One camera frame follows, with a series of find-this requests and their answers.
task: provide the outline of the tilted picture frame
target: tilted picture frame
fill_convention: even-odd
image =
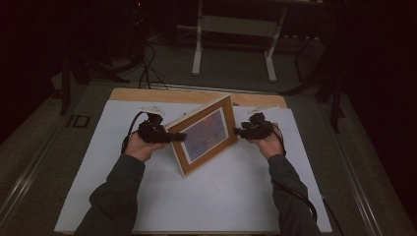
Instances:
[[[237,142],[230,94],[225,94],[164,126],[168,133],[185,133],[172,142],[182,175],[188,176]]]

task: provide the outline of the gray sleeve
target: gray sleeve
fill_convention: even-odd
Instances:
[[[74,235],[131,235],[138,214],[137,195],[145,164],[120,155],[106,182],[89,197],[91,207]]]
[[[307,187],[291,163],[283,155],[269,158],[269,174],[272,180],[308,198]],[[273,201],[279,211],[281,235],[321,235],[309,207],[298,198],[273,187]]]

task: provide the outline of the person's right hand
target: person's right hand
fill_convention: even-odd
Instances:
[[[277,134],[280,134],[277,128],[278,124],[273,123],[273,129]],[[257,145],[260,149],[261,154],[269,159],[271,156],[276,154],[283,154],[283,147],[278,137],[272,133],[263,140],[248,140],[249,144]]]

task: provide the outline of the black cable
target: black cable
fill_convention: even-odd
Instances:
[[[312,204],[312,202],[309,201],[309,199],[307,199],[304,195],[298,193],[297,191],[295,191],[295,190],[293,190],[291,188],[288,188],[286,186],[283,186],[283,185],[279,184],[278,182],[274,181],[273,179],[270,180],[270,181],[272,182],[272,184],[273,184],[274,187],[276,187],[276,188],[278,188],[280,190],[285,191],[286,193],[288,193],[288,194],[290,194],[290,195],[298,198],[304,204],[306,204],[309,207],[310,211],[312,212],[312,215],[313,215],[314,220],[317,222],[317,211],[316,211],[316,208],[314,207],[314,205]]]
[[[129,32],[128,42],[126,43],[125,51],[128,50],[129,45],[131,44],[133,33],[144,34],[143,30],[145,28],[145,21],[148,19],[149,11],[145,12],[142,15],[141,11],[139,10],[140,6],[138,4],[140,4],[139,1],[137,1],[136,4],[133,4],[132,15],[131,15],[131,19],[130,19],[130,25],[133,26],[133,28]],[[100,65],[105,67],[107,70],[109,70],[113,73],[122,73],[122,72],[125,72],[127,70],[134,69],[135,67],[137,68],[141,63],[141,59],[142,59],[141,53],[137,51],[137,52],[134,53],[134,56],[131,58],[131,61],[129,63],[125,64],[125,65],[122,65],[122,66],[119,66],[119,67],[108,67],[108,66],[103,65],[101,63],[100,63]]]
[[[148,89],[150,89],[150,82],[149,82],[149,70],[148,70],[149,65],[150,65],[150,63],[148,63],[148,65],[147,65],[147,72],[146,72],[146,75],[147,75],[147,84],[148,84]]]
[[[133,118],[133,121],[132,121],[132,124],[131,124],[131,126],[130,126],[130,128],[129,128],[129,131],[128,131],[128,135],[125,137],[125,139],[123,139],[123,143],[122,143],[122,147],[121,147],[121,153],[123,154],[123,153],[125,153],[125,150],[126,150],[126,147],[128,146],[128,142],[129,142],[129,140],[130,140],[130,136],[132,135],[132,130],[133,130],[133,126],[135,125],[135,123],[136,123],[136,120],[138,119],[138,117],[141,115],[141,114],[143,114],[144,112],[139,112],[136,116],[135,116],[135,118]]]
[[[146,44],[146,46],[148,47],[148,48],[150,48],[150,50],[152,50],[152,57],[150,58],[150,60],[149,60],[149,63],[151,64],[152,63],[152,61],[153,61],[153,59],[155,58],[155,49],[152,47],[152,46],[150,46],[148,43]]]
[[[278,129],[279,134],[276,131],[273,131],[273,133],[276,135],[276,137],[278,138],[279,142],[281,143],[281,146],[282,146],[282,154],[284,156],[286,156],[286,149],[285,149],[285,145],[284,145],[284,137],[282,136],[281,130],[278,128],[278,126],[276,126],[276,125],[273,125],[273,126],[276,127],[276,129]]]
[[[328,205],[328,201],[326,201],[326,197],[324,195],[322,195],[322,199],[323,199],[323,203],[325,204],[325,207],[328,209],[328,212],[330,213],[331,217],[333,218],[334,223],[336,224],[336,226],[337,226],[337,228],[340,232],[340,235],[344,236],[343,230],[341,230],[341,226],[340,226],[336,216],[334,215],[333,210],[331,210],[330,206]]]
[[[153,74],[157,77],[157,81],[155,81],[154,83],[161,83],[168,90],[168,87],[166,86],[166,83],[164,82],[165,76],[162,73],[157,72],[157,70],[153,67],[152,64],[149,64],[149,68],[153,72]]]
[[[142,72],[141,77],[139,78],[139,89],[140,89],[140,88],[141,88],[141,86],[142,86],[142,80],[144,79],[144,75],[148,73],[148,65],[147,65],[146,60],[144,60],[144,65],[145,65],[145,69],[144,69],[144,71]]]

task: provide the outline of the hand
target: hand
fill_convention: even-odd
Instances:
[[[273,123],[273,129],[277,134],[280,134],[279,129],[277,128],[278,124]],[[278,137],[272,133],[263,140],[248,140],[249,144],[257,145],[260,149],[261,154],[269,159],[271,156],[276,154],[283,154],[283,147]]]
[[[130,137],[125,154],[131,155],[134,158],[145,162],[150,159],[150,155],[154,150],[165,148],[167,146],[168,144],[147,144],[139,137],[138,132],[135,132]]]

